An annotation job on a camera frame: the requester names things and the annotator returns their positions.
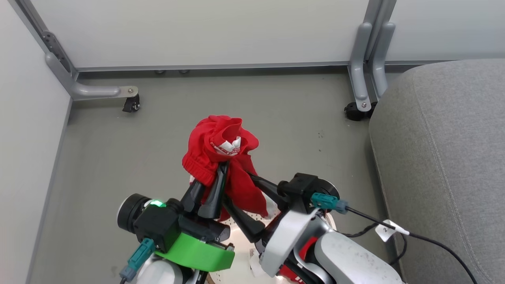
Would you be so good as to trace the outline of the grey partition leg with bracket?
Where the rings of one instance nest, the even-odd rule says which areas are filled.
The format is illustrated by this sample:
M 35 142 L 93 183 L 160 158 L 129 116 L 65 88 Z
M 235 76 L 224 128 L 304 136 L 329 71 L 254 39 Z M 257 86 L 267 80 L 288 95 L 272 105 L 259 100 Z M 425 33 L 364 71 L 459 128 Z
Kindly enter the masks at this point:
M 87 86 L 77 82 L 78 71 L 55 34 L 49 31 L 31 0 L 9 0 L 18 7 L 45 52 L 45 62 L 74 101 L 117 99 L 139 95 L 136 86 Z

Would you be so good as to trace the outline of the black double caster wheel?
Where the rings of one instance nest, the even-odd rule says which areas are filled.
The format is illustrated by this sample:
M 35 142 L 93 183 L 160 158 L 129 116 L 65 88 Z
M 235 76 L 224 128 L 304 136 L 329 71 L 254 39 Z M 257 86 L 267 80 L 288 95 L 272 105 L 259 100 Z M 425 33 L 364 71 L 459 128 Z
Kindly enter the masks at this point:
M 347 119 L 352 120 L 352 121 L 361 121 L 365 118 L 370 119 L 372 117 L 376 105 L 377 105 L 377 102 L 372 102 L 370 111 L 361 112 L 358 110 L 356 102 L 352 102 L 352 103 L 347 104 L 347 106 L 344 108 L 344 112 L 345 112 Z

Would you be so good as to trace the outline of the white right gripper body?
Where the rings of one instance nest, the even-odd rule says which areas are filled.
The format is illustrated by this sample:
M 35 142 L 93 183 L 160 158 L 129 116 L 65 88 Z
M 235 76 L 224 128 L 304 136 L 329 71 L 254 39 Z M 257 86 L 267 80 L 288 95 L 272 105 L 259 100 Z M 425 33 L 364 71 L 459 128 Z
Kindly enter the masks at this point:
M 269 277 L 277 275 L 288 255 L 293 252 L 293 248 L 301 239 L 311 219 L 316 217 L 317 212 L 317 208 L 312 210 L 310 214 L 289 210 L 280 219 L 260 257 L 260 266 Z

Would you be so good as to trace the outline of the grey fabric sofa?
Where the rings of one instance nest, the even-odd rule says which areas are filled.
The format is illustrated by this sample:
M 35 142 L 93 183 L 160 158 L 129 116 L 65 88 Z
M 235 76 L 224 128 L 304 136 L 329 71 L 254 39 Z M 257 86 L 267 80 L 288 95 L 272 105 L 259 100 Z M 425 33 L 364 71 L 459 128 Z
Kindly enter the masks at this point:
M 505 284 L 505 59 L 442 62 L 389 83 L 369 122 L 389 218 Z

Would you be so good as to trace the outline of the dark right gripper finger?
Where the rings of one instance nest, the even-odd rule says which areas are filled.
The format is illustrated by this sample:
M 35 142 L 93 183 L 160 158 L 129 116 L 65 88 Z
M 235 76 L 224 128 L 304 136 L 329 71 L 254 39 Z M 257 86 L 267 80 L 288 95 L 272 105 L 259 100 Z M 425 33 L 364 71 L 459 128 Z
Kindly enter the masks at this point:
M 289 207 L 289 198 L 285 194 L 280 193 L 278 186 L 274 183 L 260 177 L 255 176 L 252 173 L 248 174 L 253 182 L 253 184 L 262 191 L 266 196 L 268 196 L 280 211 L 285 211 Z
M 266 228 L 265 224 L 246 214 L 242 209 L 234 205 L 232 199 L 225 195 L 223 197 L 223 207 L 229 213 L 233 221 L 245 235 L 250 243 L 260 241 Z

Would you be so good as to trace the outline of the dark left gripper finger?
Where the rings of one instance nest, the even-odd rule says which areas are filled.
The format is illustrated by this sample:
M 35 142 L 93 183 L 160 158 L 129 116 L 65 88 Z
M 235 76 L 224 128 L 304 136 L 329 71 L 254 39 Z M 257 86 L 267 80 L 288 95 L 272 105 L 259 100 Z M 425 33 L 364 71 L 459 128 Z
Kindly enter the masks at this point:
M 197 214 L 202 204 L 202 198 L 206 188 L 198 180 L 191 182 L 188 190 L 184 194 L 181 203 L 183 214 Z
M 198 216 L 206 219 L 220 219 L 222 199 L 225 193 L 226 180 L 228 175 L 229 162 L 222 162 L 218 165 L 216 178 L 209 191 L 207 199 L 198 209 Z

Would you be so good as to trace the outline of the white perforated laundry basket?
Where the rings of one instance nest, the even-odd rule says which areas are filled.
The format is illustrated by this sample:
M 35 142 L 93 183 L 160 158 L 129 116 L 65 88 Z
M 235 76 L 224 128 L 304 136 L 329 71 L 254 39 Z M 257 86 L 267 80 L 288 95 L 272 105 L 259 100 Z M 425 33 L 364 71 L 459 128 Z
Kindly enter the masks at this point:
M 298 276 L 287 268 L 281 269 L 279 275 L 269 275 L 255 278 L 249 266 L 249 250 L 256 249 L 251 244 L 238 225 L 230 218 L 224 222 L 230 226 L 231 233 L 225 244 L 233 244 L 235 257 L 231 268 L 209 273 L 208 284 L 305 284 Z

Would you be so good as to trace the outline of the red and white garment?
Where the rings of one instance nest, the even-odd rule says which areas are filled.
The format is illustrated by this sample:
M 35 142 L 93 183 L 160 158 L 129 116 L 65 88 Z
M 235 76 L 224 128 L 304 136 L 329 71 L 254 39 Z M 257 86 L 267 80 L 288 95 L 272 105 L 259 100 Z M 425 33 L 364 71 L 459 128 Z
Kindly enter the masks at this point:
M 250 151 L 258 146 L 259 140 L 242 127 L 241 118 L 211 115 L 191 131 L 182 166 L 191 175 L 191 182 L 196 180 L 206 187 L 207 198 L 219 163 L 229 162 L 225 194 L 238 208 L 272 219 L 278 212 L 276 203 L 250 178 L 250 174 L 257 174 Z

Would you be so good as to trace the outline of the grey partition foot with screw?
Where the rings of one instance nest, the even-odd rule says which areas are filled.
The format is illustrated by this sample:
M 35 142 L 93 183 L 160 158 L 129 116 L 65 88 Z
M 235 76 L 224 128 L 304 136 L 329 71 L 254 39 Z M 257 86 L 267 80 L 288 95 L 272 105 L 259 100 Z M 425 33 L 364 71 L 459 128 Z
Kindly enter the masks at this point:
M 364 74 L 365 53 L 373 25 L 369 22 L 361 23 L 358 27 L 352 53 L 348 63 L 348 73 L 352 85 L 357 109 L 361 112 L 371 110 L 371 102 Z

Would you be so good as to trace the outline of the small black caster wheel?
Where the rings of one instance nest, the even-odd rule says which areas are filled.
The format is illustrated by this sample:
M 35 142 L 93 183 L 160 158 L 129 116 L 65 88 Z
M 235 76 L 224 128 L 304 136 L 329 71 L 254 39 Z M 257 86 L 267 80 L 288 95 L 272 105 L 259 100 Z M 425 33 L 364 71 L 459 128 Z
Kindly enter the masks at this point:
M 126 98 L 122 111 L 132 113 L 138 111 L 139 109 L 140 109 L 140 95 L 136 95 L 134 97 Z

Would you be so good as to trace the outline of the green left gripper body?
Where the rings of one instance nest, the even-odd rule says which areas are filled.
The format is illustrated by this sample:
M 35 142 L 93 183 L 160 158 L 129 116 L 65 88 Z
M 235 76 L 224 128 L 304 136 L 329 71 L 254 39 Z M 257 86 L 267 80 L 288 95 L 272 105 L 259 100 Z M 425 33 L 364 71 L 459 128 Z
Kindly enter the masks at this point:
M 179 218 L 181 233 L 166 253 L 156 255 L 182 267 L 208 273 L 231 268 L 235 252 L 233 244 L 224 244 L 231 235 L 230 226 L 213 219 Z

